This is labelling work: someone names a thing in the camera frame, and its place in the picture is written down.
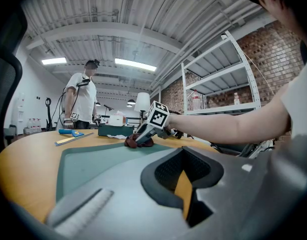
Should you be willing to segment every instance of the white lamp shade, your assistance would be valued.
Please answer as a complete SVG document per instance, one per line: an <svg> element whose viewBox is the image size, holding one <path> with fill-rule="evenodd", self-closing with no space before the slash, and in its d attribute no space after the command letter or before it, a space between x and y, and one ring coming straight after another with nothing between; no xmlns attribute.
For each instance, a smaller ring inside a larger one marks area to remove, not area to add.
<svg viewBox="0 0 307 240"><path fill-rule="evenodd" d="M150 96L149 93L139 92L137 100L135 102L134 111L148 111L150 108Z"/></svg>

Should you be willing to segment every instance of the metal shelf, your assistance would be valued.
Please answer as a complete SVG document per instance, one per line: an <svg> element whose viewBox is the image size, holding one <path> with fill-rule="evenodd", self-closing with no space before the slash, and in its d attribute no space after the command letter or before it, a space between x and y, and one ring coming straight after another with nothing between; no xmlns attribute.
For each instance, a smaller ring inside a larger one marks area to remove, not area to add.
<svg viewBox="0 0 307 240"><path fill-rule="evenodd" d="M220 42L208 48L187 65L181 63L185 115L225 112L241 114L261 107L255 77L244 52L228 31L221 37ZM196 74L200 80L186 86L186 71ZM237 109L234 105L230 105L188 111L187 90L197 90L198 93L209 96L246 86L250 86L251 89L253 100L251 103L237 105Z"/></svg>
<svg viewBox="0 0 307 240"><path fill-rule="evenodd" d="M243 114L256 108L255 102L187 111L187 115Z"/></svg>

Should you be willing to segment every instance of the ruler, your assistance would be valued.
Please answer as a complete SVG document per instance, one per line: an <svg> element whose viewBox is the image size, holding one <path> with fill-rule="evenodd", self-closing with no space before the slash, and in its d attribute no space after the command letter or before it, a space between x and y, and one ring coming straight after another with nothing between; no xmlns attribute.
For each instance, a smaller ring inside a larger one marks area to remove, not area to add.
<svg viewBox="0 0 307 240"><path fill-rule="evenodd" d="M85 134L85 135L82 135L82 136L78 136L78 137L65 138L65 139L56 141L54 144L56 146L60 146L60 145L66 144L68 142L73 142L73 141L81 139L83 137L87 137L87 136L92 135L92 134L94 134L94 133L92 132L92 133L88 133L88 134Z"/></svg>

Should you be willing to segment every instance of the green table mat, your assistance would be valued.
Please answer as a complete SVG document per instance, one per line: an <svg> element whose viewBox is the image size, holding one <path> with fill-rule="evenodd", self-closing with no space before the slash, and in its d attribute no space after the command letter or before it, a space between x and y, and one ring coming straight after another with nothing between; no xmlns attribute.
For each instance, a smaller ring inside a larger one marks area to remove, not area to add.
<svg viewBox="0 0 307 240"><path fill-rule="evenodd" d="M61 154L56 202L115 165L167 149L170 147L159 144L129 148L124 143L68 148Z"/></svg>

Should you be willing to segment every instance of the red cloth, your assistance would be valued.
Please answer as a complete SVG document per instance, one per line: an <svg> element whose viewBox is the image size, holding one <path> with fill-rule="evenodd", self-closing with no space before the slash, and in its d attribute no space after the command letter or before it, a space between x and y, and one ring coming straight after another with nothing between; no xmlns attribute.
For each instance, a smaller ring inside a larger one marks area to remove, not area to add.
<svg viewBox="0 0 307 240"><path fill-rule="evenodd" d="M139 137L140 133L133 133L128 136L125 141L124 145L135 149L136 147L152 147L154 145L154 141L152 138L148 139L146 142L137 144L136 139Z"/></svg>

